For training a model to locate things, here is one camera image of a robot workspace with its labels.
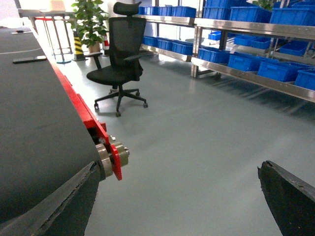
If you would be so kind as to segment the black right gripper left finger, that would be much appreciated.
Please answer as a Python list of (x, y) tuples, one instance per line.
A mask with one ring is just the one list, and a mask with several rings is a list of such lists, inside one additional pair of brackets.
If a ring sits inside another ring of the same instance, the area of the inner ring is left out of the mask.
[(91, 162), (25, 214), (10, 220), (2, 236), (83, 236), (100, 180)]

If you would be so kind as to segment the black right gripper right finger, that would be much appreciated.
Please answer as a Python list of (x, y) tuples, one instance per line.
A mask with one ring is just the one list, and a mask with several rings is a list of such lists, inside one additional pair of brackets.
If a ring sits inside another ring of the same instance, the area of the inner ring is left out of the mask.
[(269, 210), (283, 236), (315, 234), (315, 188), (272, 161), (258, 178)]

